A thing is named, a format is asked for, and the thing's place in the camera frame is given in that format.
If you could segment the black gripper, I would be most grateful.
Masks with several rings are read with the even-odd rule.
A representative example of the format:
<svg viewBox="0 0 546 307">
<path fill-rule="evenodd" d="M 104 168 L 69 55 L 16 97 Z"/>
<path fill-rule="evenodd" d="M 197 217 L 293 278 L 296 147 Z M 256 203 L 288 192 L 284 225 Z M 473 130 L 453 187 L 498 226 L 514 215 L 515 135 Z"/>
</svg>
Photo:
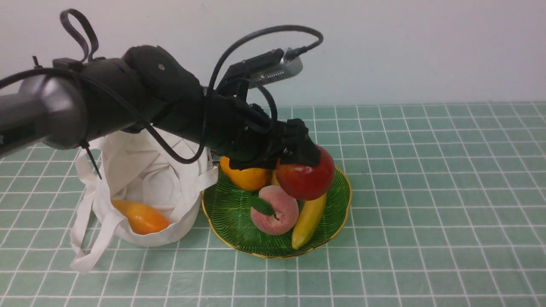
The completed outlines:
<svg viewBox="0 0 546 307">
<path fill-rule="evenodd" d="M 274 120 L 236 98 L 214 95 L 207 103 L 204 144 L 230 158 L 234 169 L 319 165 L 321 153 L 304 121 Z"/>
</svg>

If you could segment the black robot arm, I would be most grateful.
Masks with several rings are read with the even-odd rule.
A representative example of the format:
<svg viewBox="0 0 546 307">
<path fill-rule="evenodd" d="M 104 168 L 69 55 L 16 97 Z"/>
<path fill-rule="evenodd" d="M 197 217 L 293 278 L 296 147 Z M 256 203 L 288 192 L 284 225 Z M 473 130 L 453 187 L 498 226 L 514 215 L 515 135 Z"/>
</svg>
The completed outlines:
<svg viewBox="0 0 546 307">
<path fill-rule="evenodd" d="M 71 150 L 114 132 L 151 127 L 203 145 L 234 169 L 318 166 L 322 154 L 300 119 L 279 121 L 237 96 L 205 91 L 161 47 L 130 48 L 122 58 L 87 64 L 56 59 L 1 81 L 21 81 L 1 97 L 1 156 L 37 142 Z"/>
</svg>

